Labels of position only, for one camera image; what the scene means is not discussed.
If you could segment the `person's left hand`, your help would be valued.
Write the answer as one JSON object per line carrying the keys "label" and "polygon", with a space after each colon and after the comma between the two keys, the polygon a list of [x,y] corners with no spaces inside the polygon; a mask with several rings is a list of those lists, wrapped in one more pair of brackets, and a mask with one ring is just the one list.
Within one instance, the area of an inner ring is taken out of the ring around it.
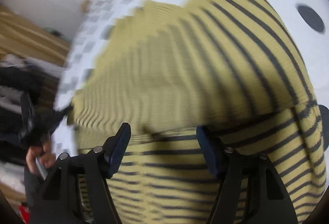
{"label": "person's left hand", "polygon": [[39,174],[36,160],[45,168],[50,168],[55,164],[56,156],[52,152],[51,142],[49,140],[42,146],[31,146],[27,151],[26,164],[28,170],[34,175]]}

